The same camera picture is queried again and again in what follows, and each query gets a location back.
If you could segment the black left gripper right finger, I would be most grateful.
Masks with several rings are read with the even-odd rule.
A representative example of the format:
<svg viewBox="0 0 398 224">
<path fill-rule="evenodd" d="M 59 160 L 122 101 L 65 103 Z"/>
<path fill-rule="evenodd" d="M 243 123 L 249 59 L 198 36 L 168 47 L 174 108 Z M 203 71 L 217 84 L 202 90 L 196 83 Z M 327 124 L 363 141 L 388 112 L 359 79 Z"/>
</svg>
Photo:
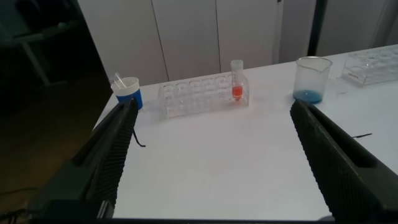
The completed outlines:
<svg viewBox="0 0 398 224">
<path fill-rule="evenodd" d="M 329 211 L 343 222 L 396 222 L 397 174 L 315 106 L 290 116 Z"/>
</svg>

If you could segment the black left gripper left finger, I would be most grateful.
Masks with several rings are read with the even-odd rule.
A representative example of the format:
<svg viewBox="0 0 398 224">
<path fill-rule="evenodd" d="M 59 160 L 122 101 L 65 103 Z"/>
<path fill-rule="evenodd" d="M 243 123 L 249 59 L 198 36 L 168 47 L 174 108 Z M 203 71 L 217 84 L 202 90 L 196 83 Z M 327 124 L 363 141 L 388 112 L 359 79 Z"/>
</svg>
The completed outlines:
<svg viewBox="0 0 398 224">
<path fill-rule="evenodd" d="M 137 115 L 136 100 L 118 103 L 29 202 L 32 216 L 111 218 Z"/>
</svg>

